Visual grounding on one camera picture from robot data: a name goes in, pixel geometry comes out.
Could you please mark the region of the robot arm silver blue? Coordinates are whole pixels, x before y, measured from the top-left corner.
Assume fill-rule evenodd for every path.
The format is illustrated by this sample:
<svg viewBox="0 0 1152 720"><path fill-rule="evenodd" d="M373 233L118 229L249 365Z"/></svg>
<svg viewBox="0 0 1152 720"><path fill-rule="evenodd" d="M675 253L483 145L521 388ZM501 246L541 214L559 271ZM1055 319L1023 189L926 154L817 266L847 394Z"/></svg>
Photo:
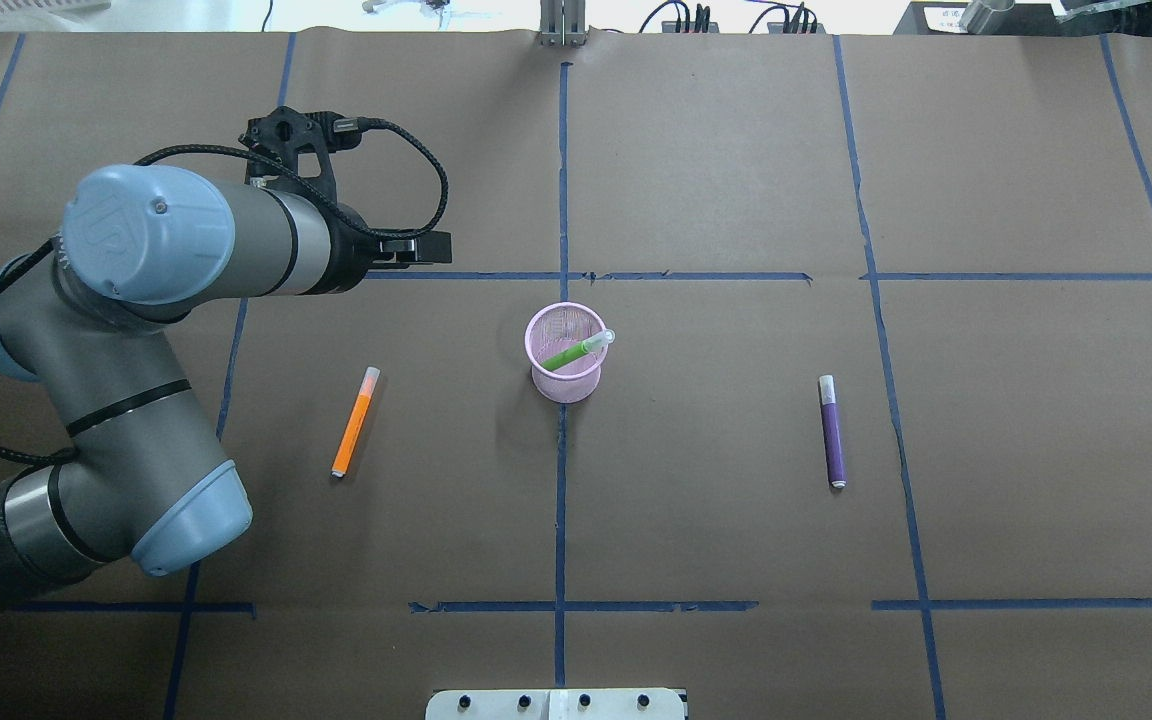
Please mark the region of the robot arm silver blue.
<svg viewBox="0 0 1152 720"><path fill-rule="evenodd" d="M452 259L447 232L378 240L278 181L113 165L82 179L33 266L0 270L0 373L40 382L73 456L0 483L0 612L132 559L150 577L233 541L253 511L166 328L214 300L351 290Z"/></svg>

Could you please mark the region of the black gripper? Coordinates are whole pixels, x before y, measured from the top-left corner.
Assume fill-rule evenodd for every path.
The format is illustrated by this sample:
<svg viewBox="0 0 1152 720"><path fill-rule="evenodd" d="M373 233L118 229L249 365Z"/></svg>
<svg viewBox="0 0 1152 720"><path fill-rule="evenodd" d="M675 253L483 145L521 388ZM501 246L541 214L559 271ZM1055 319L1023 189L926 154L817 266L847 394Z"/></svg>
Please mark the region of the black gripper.
<svg viewBox="0 0 1152 720"><path fill-rule="evenodd" d="M407 240L379 240L358 232L338 232L332 247L332 291L353 290L370 270L452 263L453 241L448 232L425 232Z"/></svg>

